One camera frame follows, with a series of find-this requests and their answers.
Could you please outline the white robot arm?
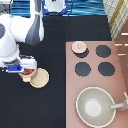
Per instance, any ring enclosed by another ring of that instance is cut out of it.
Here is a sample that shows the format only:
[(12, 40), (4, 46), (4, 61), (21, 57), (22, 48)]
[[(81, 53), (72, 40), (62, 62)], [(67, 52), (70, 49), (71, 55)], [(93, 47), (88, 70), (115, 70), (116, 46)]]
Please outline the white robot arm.
[(32, 46), (44, 38), (42, 0), (30, 0), (30, 17), (2, 14), (0, 16), (0, 68), (8, 73), (36, 69), (33, 56), (22, 55), (18, 42)]

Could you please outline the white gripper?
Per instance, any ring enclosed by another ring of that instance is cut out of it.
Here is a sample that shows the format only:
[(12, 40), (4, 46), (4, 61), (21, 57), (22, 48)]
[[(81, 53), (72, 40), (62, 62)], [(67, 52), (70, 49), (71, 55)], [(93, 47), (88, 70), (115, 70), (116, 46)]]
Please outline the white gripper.
[(7, 73), (23, 73), (25, 69), (36, 69), (37, 61), (33, 56), (20, 55), (12, 62), (0, 60), (0, 70)]

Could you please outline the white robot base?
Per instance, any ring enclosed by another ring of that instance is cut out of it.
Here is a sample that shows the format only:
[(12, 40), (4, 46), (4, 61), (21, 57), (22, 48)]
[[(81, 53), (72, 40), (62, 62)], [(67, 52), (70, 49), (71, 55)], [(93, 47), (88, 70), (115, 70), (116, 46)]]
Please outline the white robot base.
[(68, 0), (43, 0), (43, 12), (64, 14), (67, 11)]

